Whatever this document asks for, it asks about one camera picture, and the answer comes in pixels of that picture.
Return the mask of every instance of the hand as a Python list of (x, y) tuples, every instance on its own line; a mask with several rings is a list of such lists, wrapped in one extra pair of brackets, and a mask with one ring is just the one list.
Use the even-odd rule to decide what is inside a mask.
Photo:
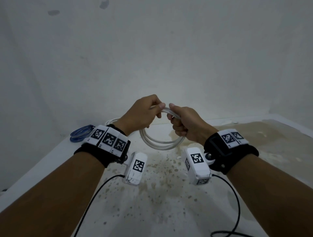
[(179, 107), (170, 103), (170, 109), (181, 117), (180, 120), (170, 114), (167, 115), (167, 118), (173, 124), (175, 133), (180, 137), (186, 136), (188, 140), (204, 146), (205, 141), (218, 132), (216, 128), (207, 124), (192, 108)]
[(134, 131), (149, 127), (155, 116), (161, 118), (161, 111), (164, 108), (165, 103), (162, 103), (156, 95), (142, 97), (113, 124), (129, 136)]

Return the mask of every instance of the white marker block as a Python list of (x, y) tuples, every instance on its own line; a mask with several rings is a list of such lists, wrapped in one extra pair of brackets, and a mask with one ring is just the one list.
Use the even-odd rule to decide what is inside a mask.
[(134, 152), (130, 158), (132, 161), (124, 173), (123, 183), (137, 186), (146, 167), (147, 155), (141, 152)]
[(89, 133), (88, 137), (85, 137), (83, 140), (83, 143), (89, 143), (91, 145), (96, 146), (97, 143), (100, 141), (100, 139), (103, 137), (103, 135), (106, 133), (109, 127), (99, 125), (92, 130), (91, 133)]
[(112, 147), (110, 153), (112, 153), (115, 156), (120, 157), (123, 153), (123, 150), (126, 146), (126, 143), (128, 142), (128, 137), (125, 136), (124, 134), (120, 133), (117, 137), (117, 140)]
[(243, 136), (240, 135), (240, 133), (236, 129), (228, 129), (228, 131), (240, 145), (245, 145), (249, 143), (246, 139), (244, 139)]
[(110, 152), (112, 147), (114, 147), (117, 137), (119, 135), (120, 135), (119, 131), (109, 127), (98, 147), (101, 148), (102, 150)]
[(185, 162), (189, 180), (192, 184), (202, 185), (210, 181), (210, 168), (198, 147), (185, 148), (182, 160)]
[(225, 142), (229, 149), (239, 146), (237, 140), (232, 136), (230, 131), (228, 131), (227, 129), (219, 131), (217, 133), (219, 134), (219, 136), (222, 138), (222, 140)]

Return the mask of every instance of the right hand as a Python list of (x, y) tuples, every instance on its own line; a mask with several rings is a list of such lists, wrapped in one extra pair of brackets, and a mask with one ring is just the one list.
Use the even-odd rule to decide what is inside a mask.
[(178, 136), (186, 136), (188, 140), (200, 143), (204, 146), (205, 141), (211, 135), (218, 132), (216, 128), (207, 124), (194, 109), (179, 107), (172, 103), (169, 105), (170, 109), (181, 117), (181, 119), (177, 119), (167, 114), (167, 118), (171, 121), (171, 124), (173, 124), (173, 129)]

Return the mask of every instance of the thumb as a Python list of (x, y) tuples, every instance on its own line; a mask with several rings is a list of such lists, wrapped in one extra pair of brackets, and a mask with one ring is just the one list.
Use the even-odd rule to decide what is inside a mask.
[(155, 115), (161, 113), (161, 111), (165, 108), (165, 103), (160, 103), (152, 108), (152, 111)]
[(178, 114), (179, 116), (182, 115), (182, 107), (174, 105), (173, 103), (170, 103), (169, 106), (170, 106), (171, 111)]

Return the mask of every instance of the black cable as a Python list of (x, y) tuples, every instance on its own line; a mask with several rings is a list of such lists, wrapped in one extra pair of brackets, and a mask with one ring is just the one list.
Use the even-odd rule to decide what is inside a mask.
[(229, 182), (227, 182), (227, 180), (225, 180), (224, 178), (222, 178), (222, 177), (220, 177), (220, 176), (218, 176), (218, 175), (215, 175), (215, 174), (212, 174), (212, 176), (215, 176), (215, 177), (217, 177), (217, 178), (223, 180), (223, 181), (224, 181), (225, 183), (227, 183), (227, 184), (230, 186), (230, 188), (233, 190), (233, 192), (234, 192), (234, 194), (235, 194), (235, 197), (236, 197), (236, 199), (237, 199), (237, 203), (238, 203), (238, 218), (237, 218), (237, 222), (236, 222), (236, 224), (235, 224), (235, 227), (233, 228), (232, 231), (228, 231), (228, 230), (213, 231), (210, 236), (213, 237), (213, 235), (215, 235), (215, 234), (228, 234), (228, 235), (226, 235), (225, 237), (229, 237), (229, 236), (231, 236), (231, 235), (233, 234), (233, 235), (239, 235), (239, 236), (244, 236), (244, 237), (253, 237), (253, 236), (251, 236), (251, 235), (247, 235), (247, 234), (242, 234), (242, 233), (235, 232), (235, 230), (237, 229), (239, 220), (240, 220), (240, 203), (239, 203), (238, 196), (237, 196), (237, 194), (236, 194), (234, 188), (230, 185)]
[(81, 220), (80, 220), (80, 222), (79, 222), (79, 225), (78, 225), (78, 227), (77, 227), (77, 230), (76, 230), (76, 232), (75, 232), (75, 234), (74, 234), (73, 237), (76, 237), (76, 235), (77, 235), (77, 233), (78, 233), (78, 231), (79, 231), (79, 228), (80, 228), (80, 226), (81, 226), (81, 224), (82, 224), (82, 222), (83, 222), (83, 220), (84, 220), (84, 218), (85, 218), (85, 215), (86, 215), (88, 209), (90, 208), (90, 205), (91, 205), (92, 201), (94, 200), (94, 198), (97, 196), (98, 192), (100, 191), (100, 189), (101, 189), (107, 182), (109, 182), (111, 179), (114, 179), (114, 178), (116, 178), (116, 177), (125, 178), (125, 175), (122, 175), (122, 174), (114, 175), (113, 177), (109, 178), (107, 181), (105, 181), (105, 182), (100, 186), (100, 188), (97, 190), (97, 192), (96, 192), (96, 193), (94, 194), (94, 196), (92, 197), (92, 199), (91, 199), (91, 201), (90, 201), (88, 207), (86, 208), (85, 213), (83, 214), (83, 217), (81, 218)]

